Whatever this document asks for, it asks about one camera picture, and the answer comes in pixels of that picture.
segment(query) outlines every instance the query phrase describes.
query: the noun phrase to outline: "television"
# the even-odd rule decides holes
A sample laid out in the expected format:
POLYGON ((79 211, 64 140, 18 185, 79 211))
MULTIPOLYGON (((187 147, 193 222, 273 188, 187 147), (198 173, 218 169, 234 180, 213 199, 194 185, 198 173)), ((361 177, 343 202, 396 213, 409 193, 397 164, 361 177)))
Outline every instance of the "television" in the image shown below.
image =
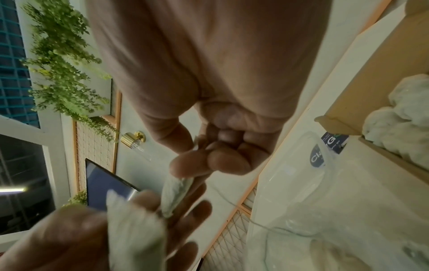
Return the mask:
POLYGON ((130 200, 139 192, 139 189, 134 185, 122 180, 91 160, 85 159, 85 165, 89 207, 106 211, 106 196, 109 190, 115 191, 127 200, 130 200))

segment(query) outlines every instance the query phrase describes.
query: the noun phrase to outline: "fluorescent light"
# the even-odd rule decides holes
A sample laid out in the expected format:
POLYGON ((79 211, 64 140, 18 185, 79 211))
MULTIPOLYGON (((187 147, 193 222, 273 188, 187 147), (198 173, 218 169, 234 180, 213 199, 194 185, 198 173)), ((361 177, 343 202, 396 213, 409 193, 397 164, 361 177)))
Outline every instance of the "fluorescent light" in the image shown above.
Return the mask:
POLYGON ((10 188, 0 188, 0 194, 2 193, 20 193, 26 190, 25 187, 10 187, 10 188))

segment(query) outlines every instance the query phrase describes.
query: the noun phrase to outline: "clear plastic lid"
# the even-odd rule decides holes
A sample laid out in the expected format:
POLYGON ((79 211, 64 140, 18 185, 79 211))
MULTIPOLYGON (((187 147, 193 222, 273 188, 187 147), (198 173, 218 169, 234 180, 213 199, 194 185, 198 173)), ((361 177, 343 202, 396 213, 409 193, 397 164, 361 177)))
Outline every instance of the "clear plastic lid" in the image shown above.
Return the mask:
POLYGON ((271 204, 283 208, 297 202, 312 204, 322 198, 335 178, 333 153, 313 132, 306 132, 279 162, 259 176, 271 204))

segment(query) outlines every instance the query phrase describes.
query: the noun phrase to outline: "pinky finger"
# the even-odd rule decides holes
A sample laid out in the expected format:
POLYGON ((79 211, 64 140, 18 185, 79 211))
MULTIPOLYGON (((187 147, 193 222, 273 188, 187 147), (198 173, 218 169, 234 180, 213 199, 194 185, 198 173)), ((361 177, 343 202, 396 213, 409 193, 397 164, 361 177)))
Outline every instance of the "pinky finger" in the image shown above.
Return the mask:
POLYGON ((186 271, 195 261, 198 245, 194 242, 186 243, 174 256, 167 261, 167 271, 186 271))

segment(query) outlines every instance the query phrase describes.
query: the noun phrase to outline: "person's left hand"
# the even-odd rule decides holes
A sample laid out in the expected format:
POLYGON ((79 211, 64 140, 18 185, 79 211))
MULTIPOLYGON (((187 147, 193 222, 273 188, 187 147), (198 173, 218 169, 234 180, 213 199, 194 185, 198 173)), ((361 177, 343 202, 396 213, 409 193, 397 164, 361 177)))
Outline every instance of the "person's left hand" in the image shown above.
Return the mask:
MULTIPOLYGON (((166 221, 168 271, 186 271, 194 262, 198 246, 186 239, 211 214, 211 204, 200 202, 206 185, 188 195, 166 221)), ((160 196, 143 191, 132 202, 155 212, 160 196)), ((0 271, 109 271, 106 213, 84 206, 59 209, 37 223, 0 258, 0 271)))

